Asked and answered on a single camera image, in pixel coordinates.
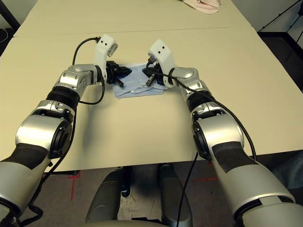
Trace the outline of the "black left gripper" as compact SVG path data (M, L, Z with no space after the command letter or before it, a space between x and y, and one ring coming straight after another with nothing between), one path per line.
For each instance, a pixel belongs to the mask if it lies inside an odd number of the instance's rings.
M125 66L119 67L114 61L107 61L106 72L107 72L107 83L116 84L119 87L123 87L124 83L120 80L128 76L131 73L131 69Z

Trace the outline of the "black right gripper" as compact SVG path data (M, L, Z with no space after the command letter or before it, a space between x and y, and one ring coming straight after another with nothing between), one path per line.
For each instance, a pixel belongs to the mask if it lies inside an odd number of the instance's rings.
M146 68L142 69L142 71L149 78L146 82L146 86L150 87L153 82L157 82L159 85L164 86L163 72L159 63L148 60Z

